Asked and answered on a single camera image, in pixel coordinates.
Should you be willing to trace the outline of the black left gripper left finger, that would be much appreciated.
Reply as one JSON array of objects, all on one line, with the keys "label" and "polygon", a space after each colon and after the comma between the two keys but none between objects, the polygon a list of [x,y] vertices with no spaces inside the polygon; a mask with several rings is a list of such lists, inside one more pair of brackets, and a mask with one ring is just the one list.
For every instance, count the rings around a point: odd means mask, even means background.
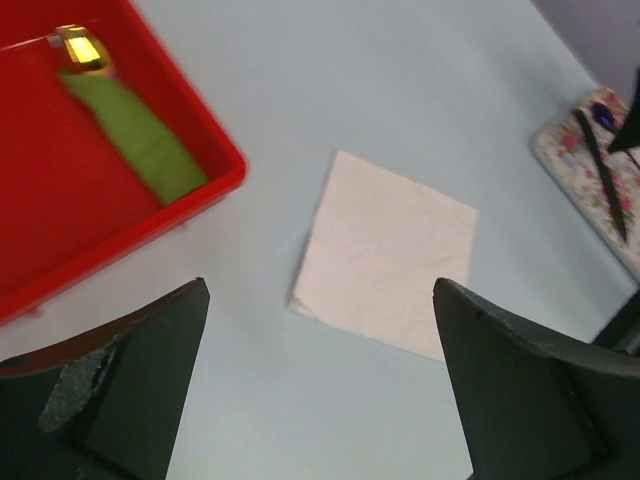
[{"label": "black left gripper left finger", "polygon": [[196,278],[1,363],[4,479],[163,479],[210,294]]}]

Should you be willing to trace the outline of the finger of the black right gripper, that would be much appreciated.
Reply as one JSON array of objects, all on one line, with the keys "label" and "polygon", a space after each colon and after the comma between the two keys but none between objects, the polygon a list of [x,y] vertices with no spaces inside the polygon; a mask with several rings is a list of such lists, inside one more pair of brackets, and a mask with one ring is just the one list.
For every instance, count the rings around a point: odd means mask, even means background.
[{"label": "finger of the black right gripper", "polygon": [[637,148],[640,144],[640,73],[636,69],[633,101],[620,130],[608,146],[608,153],[614,154]]}]

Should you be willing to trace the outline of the black plastic knife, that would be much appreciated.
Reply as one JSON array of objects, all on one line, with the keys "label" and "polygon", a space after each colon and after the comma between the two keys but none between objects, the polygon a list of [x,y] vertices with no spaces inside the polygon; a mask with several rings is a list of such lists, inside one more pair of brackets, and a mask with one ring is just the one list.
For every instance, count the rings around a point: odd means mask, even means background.
[{"label": "black plastic knife", "polygon": [[582,132],[587,150],[589,151],[598,171],[605,197],[609,204],[614,227],[622,242],[627,243],[628,238],[624,213],[614,185],[611,171],[602,159],[599,144],[584,111],[581,109],[574,109],[572,114]]}]

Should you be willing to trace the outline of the white paper napkin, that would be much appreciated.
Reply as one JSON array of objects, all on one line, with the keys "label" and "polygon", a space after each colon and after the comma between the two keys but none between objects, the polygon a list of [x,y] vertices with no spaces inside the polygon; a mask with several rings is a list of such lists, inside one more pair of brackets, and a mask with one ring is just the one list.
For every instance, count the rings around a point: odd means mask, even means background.
[{"label": "white paper napkin", "polygon": [[432,290],[469,277],[478,212],[352,154],[336,154],[289,307],[432,360],[444,358]]}]

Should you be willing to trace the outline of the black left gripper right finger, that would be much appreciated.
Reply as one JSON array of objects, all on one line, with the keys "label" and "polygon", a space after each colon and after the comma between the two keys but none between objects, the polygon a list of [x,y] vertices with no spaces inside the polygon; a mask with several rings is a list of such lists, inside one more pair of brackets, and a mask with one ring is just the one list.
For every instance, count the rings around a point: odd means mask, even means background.
[{"label": "black left gripper right finger", "polygon": [[453,280],[433,303],[476,479],[639,475],[639,300],[590,342]]}]

